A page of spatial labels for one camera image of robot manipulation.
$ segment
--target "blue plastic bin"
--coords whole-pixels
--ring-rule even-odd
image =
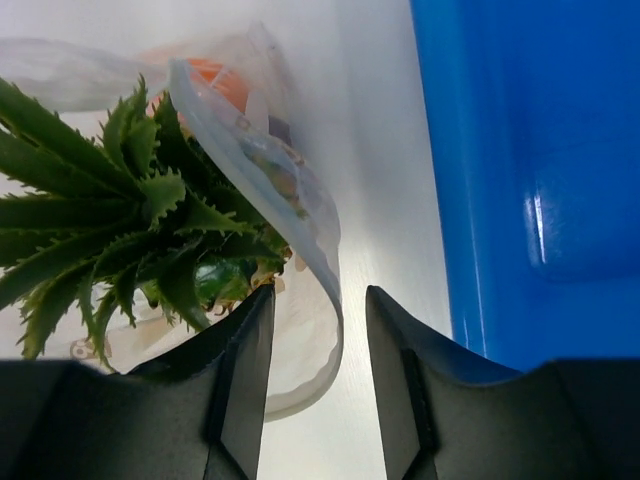
[[[640,2],[413,0],[454,338],[640,355]]]

